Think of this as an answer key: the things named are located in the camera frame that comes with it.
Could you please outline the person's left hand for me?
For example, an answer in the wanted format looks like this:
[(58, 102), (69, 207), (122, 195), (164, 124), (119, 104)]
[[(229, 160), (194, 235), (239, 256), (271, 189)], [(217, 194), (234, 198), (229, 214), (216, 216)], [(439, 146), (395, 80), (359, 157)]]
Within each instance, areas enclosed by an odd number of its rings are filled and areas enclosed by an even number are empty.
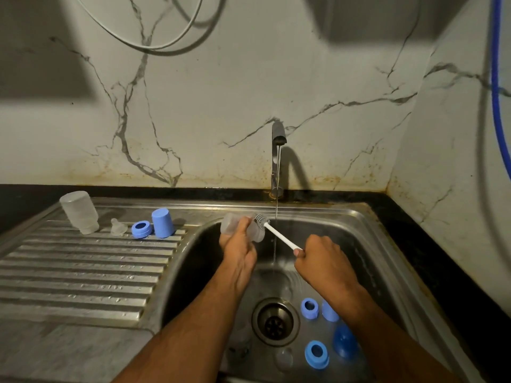
[(222, 265), (233, 275), (233, 283), (239, 294), (246, 290), (257, 262), (257, 251), (247, 235), (251, 222), (252, 218), (241, 217), (233, 234), (221, 233), (219, 238), (223, 250)]

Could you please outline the person's right hand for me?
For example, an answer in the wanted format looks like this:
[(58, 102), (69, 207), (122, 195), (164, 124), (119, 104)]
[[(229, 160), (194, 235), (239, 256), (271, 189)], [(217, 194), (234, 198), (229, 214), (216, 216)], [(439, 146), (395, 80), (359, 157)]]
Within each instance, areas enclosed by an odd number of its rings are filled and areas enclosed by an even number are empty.
[(295, 268), (331, 306), (352, 303), (360, 288), (354, 269), (341, 248), (340, 253), (330, 260), (296, 260)]

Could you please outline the white bottle brush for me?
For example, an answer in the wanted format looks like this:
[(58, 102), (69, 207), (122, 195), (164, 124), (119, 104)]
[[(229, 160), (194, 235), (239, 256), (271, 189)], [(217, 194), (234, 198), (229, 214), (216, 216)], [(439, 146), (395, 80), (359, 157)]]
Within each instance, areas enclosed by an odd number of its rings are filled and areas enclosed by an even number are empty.
[(300, 248), (297, 244), (291, 242), (291, 240), (289, 240), (288, 238), (286, 238), (281, 232), (277, 231), (276, 228), (274, 228), (271, 224), (270, 224), (270, 220), (262, 215), (262, 214), (257, 214), (255, 217), (254, 217), (254, 221), (255, 223), (263, 230), (268, 230), (270, 231), (271, 233), (273, 233), (273, 235), (278, 238), (279, 240), (281, 240), (285, 245), (287, 245), (289, 248), (291, 248), (292, 250), (302, 250), (302, 248)]

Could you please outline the person's right forearm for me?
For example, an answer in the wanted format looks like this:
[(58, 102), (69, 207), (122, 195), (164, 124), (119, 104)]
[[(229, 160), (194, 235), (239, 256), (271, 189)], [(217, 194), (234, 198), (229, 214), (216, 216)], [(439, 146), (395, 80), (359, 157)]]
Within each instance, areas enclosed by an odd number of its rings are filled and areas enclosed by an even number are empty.
[(462, 383), (414, 341), (360, 285), (323, 297), (357, 338), (380, 383)]

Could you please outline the person's left forearm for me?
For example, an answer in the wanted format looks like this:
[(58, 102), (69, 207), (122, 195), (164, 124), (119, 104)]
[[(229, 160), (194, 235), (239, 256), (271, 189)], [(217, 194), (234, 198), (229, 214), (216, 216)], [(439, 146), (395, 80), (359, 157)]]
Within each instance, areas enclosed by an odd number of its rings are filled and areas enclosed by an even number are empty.
[(240, 298), (237, 275), (219, 269), (112, 383), (215, 383)]

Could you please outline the chrome tap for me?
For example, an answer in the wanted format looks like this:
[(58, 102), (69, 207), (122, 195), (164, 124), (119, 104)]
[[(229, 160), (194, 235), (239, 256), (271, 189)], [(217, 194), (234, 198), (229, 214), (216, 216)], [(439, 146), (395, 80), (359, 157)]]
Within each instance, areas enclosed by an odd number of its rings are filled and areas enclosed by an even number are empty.
[(281, 158), (281, 147), (287, 143), (287, 136), (283, 122), (280, 119), (272, 118), (272, 157), (271, 157), (271, 189), (270, 196), (279, 199), (283, 195), (283, 189), (279, 186), (279, 169)]

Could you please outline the sink drain strainer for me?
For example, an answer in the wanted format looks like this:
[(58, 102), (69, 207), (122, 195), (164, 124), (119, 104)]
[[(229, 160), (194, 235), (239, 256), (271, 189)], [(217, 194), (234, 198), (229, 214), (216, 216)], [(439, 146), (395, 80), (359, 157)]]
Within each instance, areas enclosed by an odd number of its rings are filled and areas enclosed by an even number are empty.
[(300, 318), (294, 306), (281, 298), (265, 298), (252, 311), (254, 334), (264, 345), (285, 347), (294, 342), (300, 329)]

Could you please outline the dark blue bottle cap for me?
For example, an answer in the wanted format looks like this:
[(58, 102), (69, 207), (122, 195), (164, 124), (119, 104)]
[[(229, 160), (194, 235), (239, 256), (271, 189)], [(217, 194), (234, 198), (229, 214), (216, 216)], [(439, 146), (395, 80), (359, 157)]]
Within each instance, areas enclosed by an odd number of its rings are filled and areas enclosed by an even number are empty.
[(336, 327), (333, 336), (333, 349), (345, 360), (352, 360), (357, 356), (358, 342), (347, 324), (343, 323)]

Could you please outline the frosted clear baby bottle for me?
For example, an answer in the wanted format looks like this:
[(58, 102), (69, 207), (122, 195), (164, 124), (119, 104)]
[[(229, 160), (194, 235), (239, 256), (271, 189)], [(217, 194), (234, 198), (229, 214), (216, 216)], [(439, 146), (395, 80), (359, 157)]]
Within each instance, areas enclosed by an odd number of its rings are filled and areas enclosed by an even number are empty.
[(83, 235), (99, 230), (99, 215), (86, 191), (67, 193), (59, 201), (71, 225)]

